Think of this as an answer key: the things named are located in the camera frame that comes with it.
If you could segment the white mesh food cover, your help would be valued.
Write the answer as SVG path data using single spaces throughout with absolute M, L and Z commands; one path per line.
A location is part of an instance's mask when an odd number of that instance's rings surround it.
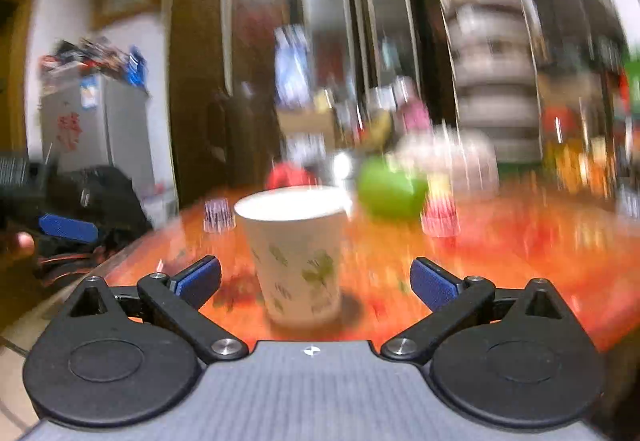
M 390 160 L 419 178 L 446 176 L 457 200 L 492 198 L 499 190 L 495 149 L 481 132 L 444 126 L 408 134 Z

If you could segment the red polka-dot cupcake liner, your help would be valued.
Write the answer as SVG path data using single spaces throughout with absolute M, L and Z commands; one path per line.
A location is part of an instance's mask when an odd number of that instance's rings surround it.
M 421 214 L 422 230 L 431 237 L 453 237 L 459 233 L 457 206 L 451 195 L 427 198 Z

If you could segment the brown plastic pitcher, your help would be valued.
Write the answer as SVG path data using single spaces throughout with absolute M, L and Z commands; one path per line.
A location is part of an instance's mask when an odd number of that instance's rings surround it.
M 215 92 L 206 106 L 205 130 L 224 186 L 265 184 L 280 156 L 280 130 L 272 101 L 262 100 L 252 91 L 236 96 Z

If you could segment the white leaf-pattern paper cup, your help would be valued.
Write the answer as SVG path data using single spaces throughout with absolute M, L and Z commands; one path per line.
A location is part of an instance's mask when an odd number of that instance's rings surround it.
M 316 328 L 341 311 L 340 267 L 352 201 L 334 187 L 262 191 L 234 205 L 270 320 Z

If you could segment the green plastic cup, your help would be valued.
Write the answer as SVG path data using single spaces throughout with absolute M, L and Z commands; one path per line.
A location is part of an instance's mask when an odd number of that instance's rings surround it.
M 425 178 L 393 169 L 383 157 L 369 158 L 360 167 L 358 200 L 371 216 L 390 220 L 418 219 L 427 192 Z

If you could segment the purple polka-dot cupcake liner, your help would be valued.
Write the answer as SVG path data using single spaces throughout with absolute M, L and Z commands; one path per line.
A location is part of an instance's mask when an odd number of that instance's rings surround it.
M 235 216 L 227 198 L 211 198 L 204 203 L 203 230 L 221 234 L 235 227 Z

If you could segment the red transparent plastic jar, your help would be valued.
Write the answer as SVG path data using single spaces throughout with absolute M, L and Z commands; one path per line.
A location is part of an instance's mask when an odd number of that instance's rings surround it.
M 267 178 L 267 190 L 278 190 L 290 187 L 313 187 L 318 184 L 317 178 L 302 166 L 291 162 L 275 164 Z

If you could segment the cardboard box with label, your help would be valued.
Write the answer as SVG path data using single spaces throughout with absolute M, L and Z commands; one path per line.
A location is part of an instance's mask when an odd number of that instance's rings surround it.
M 285 161 L 310 165 L 336 148 L 333 111 L 277 110 L 281 153 Z

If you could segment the grey small refrigerator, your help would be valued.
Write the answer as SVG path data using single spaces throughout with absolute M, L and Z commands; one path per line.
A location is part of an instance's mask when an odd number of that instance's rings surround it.
M 113 166 L 140 192 L 154 184 L 145 90 L 103 74 L 41 98 L 42 150 L 61 172 Z

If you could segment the white tiered dish rack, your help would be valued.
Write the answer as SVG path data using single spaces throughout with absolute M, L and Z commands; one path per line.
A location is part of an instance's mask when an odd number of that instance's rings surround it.
M 540 102 L 523 1 L 439 1 L 458 126 L 485 135 L 500 163 L 539 163 Z

